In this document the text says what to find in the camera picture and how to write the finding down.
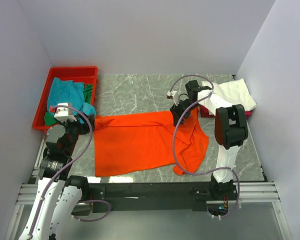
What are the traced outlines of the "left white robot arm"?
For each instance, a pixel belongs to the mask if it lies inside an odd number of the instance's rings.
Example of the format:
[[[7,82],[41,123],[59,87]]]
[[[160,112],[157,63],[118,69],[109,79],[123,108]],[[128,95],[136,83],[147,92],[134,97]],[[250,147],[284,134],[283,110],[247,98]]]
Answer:
[[[88,117],[84,123],[67,120],[47,130],[35,200],[19,239],[60,239],[75,205],[89,198],[88,179],[69,175],[69,171],[79,136],[92,137],[94,128],[94,120]]]

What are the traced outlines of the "orange t shirt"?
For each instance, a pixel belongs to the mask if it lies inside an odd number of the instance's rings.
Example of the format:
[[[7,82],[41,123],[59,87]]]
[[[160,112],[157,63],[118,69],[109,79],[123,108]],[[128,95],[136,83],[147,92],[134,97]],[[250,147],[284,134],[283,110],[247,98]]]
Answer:
[[[196,172],[209,137],[194,109],[178,128],[169,111],[95,118],[94,174],[111,177],[173,165],[176,175]]]

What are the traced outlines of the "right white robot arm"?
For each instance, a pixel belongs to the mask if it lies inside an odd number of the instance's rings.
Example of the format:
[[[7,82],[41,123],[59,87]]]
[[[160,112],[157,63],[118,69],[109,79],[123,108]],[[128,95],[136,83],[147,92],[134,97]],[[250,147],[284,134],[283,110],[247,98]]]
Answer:
[[[199,106],[205,107],[214,115],[214,137],[218,143],[215,169],[210,170],[209,195],[220,200],[230,194],[238,194],[233,178],[237,154],[248,138],[246,111],[242,104],[233,104],[217,95],[214,85],[200,86],[196,80],[185,85],[188,98],[180,100],[179,93],[173,89],[167,92],[167,99],[173,100],[170,112],[173,125],[178,128]]]

